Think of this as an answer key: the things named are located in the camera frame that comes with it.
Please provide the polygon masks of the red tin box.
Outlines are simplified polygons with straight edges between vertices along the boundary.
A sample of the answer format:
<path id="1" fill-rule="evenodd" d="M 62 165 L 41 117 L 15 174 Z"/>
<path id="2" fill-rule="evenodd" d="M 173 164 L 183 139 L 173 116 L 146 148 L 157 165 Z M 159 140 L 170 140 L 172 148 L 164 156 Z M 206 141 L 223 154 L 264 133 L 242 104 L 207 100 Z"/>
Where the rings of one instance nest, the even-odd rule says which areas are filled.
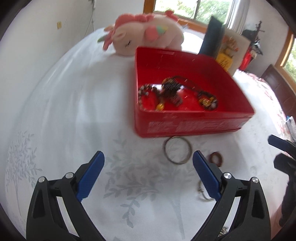
<path id="1" fill-rule="evenodd" d="M 182 103 L 165 100 L 157 110 L 160 100 L 147 87 L 161 88 L 170 77 L 182 85 L 177 92 Z M 206 55 L 138 47 L 134 85 L 134 128 L 143 138 L 234 132 L 254 115 L 237 83 Z"/>

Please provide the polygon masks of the silver hoop bangle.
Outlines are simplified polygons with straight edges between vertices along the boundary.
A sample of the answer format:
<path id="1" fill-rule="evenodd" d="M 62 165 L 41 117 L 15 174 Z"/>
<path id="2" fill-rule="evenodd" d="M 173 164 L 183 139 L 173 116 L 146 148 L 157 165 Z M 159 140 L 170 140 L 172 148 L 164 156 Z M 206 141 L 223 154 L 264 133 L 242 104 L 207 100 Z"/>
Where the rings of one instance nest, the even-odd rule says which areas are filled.
<path id="1" fill-rule="evenodd" d="M 203 182 L 199 180 L 198 182 L 198 192 L 201 194 L 201 196 L 206 200 L 206 201 L 214 201 L 215 199 L 210 197 Z"/>

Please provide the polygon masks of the wooden framed window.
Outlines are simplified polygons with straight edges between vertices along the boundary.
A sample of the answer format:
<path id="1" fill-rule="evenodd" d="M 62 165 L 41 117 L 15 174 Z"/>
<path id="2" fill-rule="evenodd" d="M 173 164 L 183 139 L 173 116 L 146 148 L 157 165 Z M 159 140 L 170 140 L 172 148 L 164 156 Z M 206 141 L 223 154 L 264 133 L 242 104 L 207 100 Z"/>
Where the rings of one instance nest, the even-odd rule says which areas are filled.
<path id="1" fill-rule="evenodd" d="M 239 4 L 240 1 L 146 0 L 143 12 L 163 15 L 165 11 L 172 10 L 179 18 L 180 25 L 205 33 L 212 16 L 227 27 L 230 26 L 235 20 Z"/>

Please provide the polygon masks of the pink unicorn plush toy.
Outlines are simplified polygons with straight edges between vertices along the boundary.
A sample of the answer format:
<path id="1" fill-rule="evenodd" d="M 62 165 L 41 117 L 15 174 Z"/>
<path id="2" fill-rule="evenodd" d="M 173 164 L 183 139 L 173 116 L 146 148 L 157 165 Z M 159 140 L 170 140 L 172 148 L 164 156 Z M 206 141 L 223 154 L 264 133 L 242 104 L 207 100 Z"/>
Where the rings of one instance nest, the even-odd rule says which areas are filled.
<path id="1" fill-rule="evenodd" d="M 155 14 L 122 14 L 113 25 L 104 29 L 102 42 L 106 51 L 110 45 L 121 56 L 135 55 L 137 47 L 153 47 L 180 51 L 184 31 L 174 11 L 167 10 L 162 16 Z"/>

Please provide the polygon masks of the white wall bracket pipe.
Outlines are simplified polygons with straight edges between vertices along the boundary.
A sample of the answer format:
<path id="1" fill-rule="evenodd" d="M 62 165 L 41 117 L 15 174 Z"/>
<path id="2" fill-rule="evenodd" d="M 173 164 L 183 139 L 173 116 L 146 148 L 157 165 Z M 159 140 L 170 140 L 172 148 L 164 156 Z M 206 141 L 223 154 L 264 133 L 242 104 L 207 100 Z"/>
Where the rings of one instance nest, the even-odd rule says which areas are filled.
<path id="1" fill-rule="evenodd" d="M 92 32 L 94 32 L 94 12 L 95 12 L 95 9 L 96 9 L 97 0 L 91 0 L 91 3 L 92 3 L 91 17 L 90 17 L 87 29 L 85 31 L 84 37 L 89 35 L 89 33 L 91 33 L 91 30 L 92 30 Z"/>

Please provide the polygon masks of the dark wooden headboard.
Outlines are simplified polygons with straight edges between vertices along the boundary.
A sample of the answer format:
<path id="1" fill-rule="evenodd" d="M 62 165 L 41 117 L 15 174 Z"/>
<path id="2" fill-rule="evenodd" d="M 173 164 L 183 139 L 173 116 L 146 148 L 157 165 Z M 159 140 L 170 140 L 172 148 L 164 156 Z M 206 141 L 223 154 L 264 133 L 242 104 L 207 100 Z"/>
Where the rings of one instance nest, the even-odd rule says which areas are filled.
<path id="1" fill-rule="evenodd" d="M 295 93 L 282 74 L 271 64 L 261 76 L 273 90 L 286 116 L 295 120 Z"/>

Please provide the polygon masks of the yellow wall socket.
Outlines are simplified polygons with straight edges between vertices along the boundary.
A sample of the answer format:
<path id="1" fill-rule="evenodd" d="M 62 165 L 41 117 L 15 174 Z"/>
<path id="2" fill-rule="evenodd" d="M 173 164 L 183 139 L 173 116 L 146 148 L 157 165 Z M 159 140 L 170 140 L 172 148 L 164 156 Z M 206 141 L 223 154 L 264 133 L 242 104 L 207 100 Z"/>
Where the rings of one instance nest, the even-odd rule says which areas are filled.
<path id="1" fill-rule="evenodd" d="M 59 22 L 57 22 L 57 29 L 59 30 L 59 29 L 61 29 L 61 28 L 62 28 L 62 22 L 59 21 Z"/>

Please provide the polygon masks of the pink floral bedspread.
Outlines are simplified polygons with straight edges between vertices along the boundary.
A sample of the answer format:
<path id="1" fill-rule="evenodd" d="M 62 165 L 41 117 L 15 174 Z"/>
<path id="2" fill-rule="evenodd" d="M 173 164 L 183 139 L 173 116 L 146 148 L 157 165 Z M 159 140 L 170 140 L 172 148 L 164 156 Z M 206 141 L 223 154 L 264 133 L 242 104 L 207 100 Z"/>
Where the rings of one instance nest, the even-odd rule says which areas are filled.
<path id="1" fill-rule="evenodd" d="M 287 118 L 267 82 L 251 73 L 237 70 L 233 79 L 239 85 L 250 102 L 255 114 L 247 126 L 252 126 L 260 136 L 275 135 L 283 139 L 293 140 L 287 127 Z"/>

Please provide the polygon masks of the open standing book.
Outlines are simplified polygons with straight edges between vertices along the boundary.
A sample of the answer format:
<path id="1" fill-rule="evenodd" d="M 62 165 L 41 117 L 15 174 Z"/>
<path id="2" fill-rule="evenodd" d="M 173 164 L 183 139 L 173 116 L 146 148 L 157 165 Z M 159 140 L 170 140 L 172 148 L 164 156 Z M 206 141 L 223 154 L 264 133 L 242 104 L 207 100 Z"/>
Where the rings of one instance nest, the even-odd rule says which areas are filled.
<path id="1" fill-rule="evenodd" d="M 211 16 L 199 53 L 212 57 L 233 76 L 249 46 L 250 40 L 226 28 L 221 21 Z"/>

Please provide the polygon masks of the thin dark bangle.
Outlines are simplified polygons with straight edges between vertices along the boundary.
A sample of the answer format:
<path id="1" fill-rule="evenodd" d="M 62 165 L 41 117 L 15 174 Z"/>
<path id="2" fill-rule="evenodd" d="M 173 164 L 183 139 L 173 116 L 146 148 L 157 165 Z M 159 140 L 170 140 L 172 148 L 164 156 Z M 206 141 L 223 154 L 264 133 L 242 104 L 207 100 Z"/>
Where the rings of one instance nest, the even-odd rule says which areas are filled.
<path id="1" fill-rule="evenodd" d="M 164 141 L 163 152 L 169 162 L 183 165 L 190 160 L 193 147 L 187 138 L 173 136 Z"/>

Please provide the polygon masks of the white curtain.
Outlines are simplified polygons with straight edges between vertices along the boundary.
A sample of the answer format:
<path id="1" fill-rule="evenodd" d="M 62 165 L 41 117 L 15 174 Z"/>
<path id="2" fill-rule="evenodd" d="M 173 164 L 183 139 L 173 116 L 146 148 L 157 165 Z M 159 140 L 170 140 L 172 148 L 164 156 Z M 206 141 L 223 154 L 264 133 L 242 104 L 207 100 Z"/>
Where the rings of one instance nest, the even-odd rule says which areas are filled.
<path id="1" fill-rule="evenodd" d="M 231 2 L 226 26 L 228 29 L 241 34 L 244 30 L 250 0 L 234 0 Z"/>

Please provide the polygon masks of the white bed sheet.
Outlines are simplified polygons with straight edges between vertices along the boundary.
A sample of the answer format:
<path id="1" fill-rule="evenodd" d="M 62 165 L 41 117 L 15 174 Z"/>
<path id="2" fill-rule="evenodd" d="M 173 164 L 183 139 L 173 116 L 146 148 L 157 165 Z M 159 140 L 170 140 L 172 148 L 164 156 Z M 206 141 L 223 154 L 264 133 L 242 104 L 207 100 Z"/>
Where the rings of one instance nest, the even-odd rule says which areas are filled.
<path id="1" fill-rule="evenodd" d="M 134 59 L 86 37 L 39 82 L 16 120 L 6 159 L 6 209 L 21 234 L 40 176 L 59 179 L 101 150 L 105 165 L 82 204 L 107 240 L 190 240 L 212 207 L 192 165 L 175 165 L 163 138 L 133 130 Z"/>

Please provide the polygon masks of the coat rack with clothes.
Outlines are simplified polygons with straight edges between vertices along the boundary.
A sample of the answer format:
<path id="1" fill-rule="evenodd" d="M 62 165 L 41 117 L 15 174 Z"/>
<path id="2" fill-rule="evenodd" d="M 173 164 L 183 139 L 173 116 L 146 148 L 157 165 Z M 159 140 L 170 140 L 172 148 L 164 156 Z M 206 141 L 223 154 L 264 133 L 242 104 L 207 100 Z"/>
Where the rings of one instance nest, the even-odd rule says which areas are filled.
<path id="1" fill-rule="evenodd" d="M 239 66 L 239 70 L 245 71 L 250 64 L 250 62 L 255 59 L 258 55 L 263 55 L 262 49 L 260 47 L 260 38 L 259 33 L 264 32 L 261 30 L 262 21 L 259 21 L 259 24 L 256 25 L 255 30 L 244 30 L 242 36 L 250 40 L 250 46 L 248 47 L 244 58 Z"/>

